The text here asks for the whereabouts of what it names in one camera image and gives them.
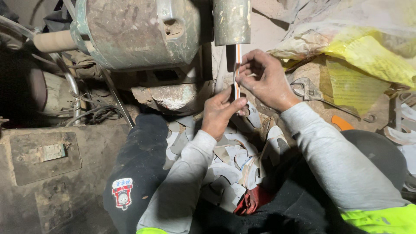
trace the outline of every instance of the sticker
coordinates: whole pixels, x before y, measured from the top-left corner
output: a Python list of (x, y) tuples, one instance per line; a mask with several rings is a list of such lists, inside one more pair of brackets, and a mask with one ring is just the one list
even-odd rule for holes
[(118, 179), (113, 182), (113, 194), (116, 197), (116, 207), (127, 210), (131, 205), (130, 192), (133, 187), (132, 178)]

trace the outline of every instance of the orange and white wire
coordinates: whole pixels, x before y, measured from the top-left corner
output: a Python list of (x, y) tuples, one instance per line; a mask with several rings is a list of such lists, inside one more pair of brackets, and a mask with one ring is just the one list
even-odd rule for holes
[(235, 71), (234, 71), (234, 99), (240, 98), (240, 87), (238, 86), (237, 82), (235, 81), (235, 78), (240, 73), (240, 64), (241, 64), (241, 45), (237, 44), (235, 45)]

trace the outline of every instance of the black pants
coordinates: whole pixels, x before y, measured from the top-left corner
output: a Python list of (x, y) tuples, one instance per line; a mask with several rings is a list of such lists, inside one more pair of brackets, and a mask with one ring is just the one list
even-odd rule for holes
[[(136, 233), (137, 222), (151, 196), (168, 174), (162, 169), (167, 134), (162, 117), (141, 114), (119, 151), (103, 199), (121, 234)], [(361, 130), (347, 130), (342, 134), (401, 190), (406, 161), (387, 138)], [(190, 233), (362, 233), (343, 222), (303, 157), (294, 157), (288, 165), (291, 170), (275, 198), (256, 214), (240, 217), (200, 200)]]

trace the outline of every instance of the red cloth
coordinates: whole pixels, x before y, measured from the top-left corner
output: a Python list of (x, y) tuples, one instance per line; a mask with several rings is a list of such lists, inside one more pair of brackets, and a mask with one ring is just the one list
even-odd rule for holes
[(244, 197), (238, 203), (237, 208), (234, 210), (234, 214), (239, 216), (253, 214), (260, 206), (271, 202), (273, 197), (274, 195), (268, 193), (260, 186), (252, 190), (247, 190)]

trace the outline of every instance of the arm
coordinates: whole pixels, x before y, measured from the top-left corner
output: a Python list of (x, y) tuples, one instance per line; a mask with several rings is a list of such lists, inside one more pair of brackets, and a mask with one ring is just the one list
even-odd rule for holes
[(249, 52), (236, 80), (282, 112), (310, 169), (346, 222), (369, 233), (416, 233), (416, 206), (402, 199), (389, 179), (341, 133), (300, 103), (277, 59), (261, 50)]
[(156, 190), (137, 224), (137, 230), (157, 228), (170, 234), (189, 232), (199, 189), (212, 162), (213, 149), (221, 140), (233, 114), (242, 113), (247, 99), (230, 103), (231, 87), (205, 102), (201, 130), (181, 152), (168, 176)]
[(168, 233), (188, 233), (212, 150), (217, 141), (199, 130), (182, 150), (168, 176), (156, 190), (143, 213), (137, 230), (156, 227)]
[(409, 204), (378, 168), (306, 103), (280, 116), (318, 182), (343, 211)]

